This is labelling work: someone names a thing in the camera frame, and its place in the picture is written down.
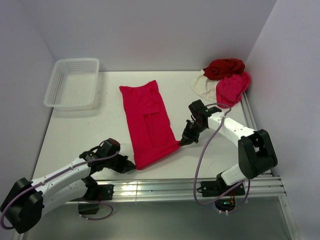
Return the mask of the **bright red t-shirt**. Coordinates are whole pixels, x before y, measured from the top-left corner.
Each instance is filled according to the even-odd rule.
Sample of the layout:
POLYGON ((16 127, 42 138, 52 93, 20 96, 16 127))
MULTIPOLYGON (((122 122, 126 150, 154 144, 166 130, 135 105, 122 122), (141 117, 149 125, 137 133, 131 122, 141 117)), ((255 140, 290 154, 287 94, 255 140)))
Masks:
POLYGON ((177 151, 179 141, 172 131, 157 82, 120 86, 119 90, 136 168, 143 170, 177 151))

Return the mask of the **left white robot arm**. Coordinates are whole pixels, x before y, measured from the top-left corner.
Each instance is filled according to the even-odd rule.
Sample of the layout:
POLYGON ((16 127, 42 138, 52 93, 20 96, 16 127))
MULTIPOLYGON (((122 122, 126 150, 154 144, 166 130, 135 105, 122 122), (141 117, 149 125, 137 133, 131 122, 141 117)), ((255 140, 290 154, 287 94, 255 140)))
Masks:
POLYGON ((112 184, 99 186, 92 175, 103 169, 120 174, 136 169, 120 150, 120 143, 108 138, 59 170, 32 180, 17 180, 0 206, 0 226, 23 234, 47 213, 70 201, 90 204, 80 205, 78 211, 80 217, 92 220, 91 215, 112 199, 114 189, 112 184))

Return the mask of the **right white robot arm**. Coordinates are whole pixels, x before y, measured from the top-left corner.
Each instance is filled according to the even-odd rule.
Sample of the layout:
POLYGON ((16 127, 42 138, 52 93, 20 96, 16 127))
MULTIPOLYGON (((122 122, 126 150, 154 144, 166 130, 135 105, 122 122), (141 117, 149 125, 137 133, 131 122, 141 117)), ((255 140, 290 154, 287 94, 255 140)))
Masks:
POLYGON ((252 180, 278 164, 269 133, 240 124, 228 117, 228 112, 221 107, 221 103, 192 102, 188 106, 191 119, 187 120, 179 142, 181 147, 198 143, 200 134, 211 129, 213 136, 221 134, 237 147, 238 163, 219 173, 208 186, 199 187, 202 194, 210 193, 212 197, 227 195, 243 181, 252 180))

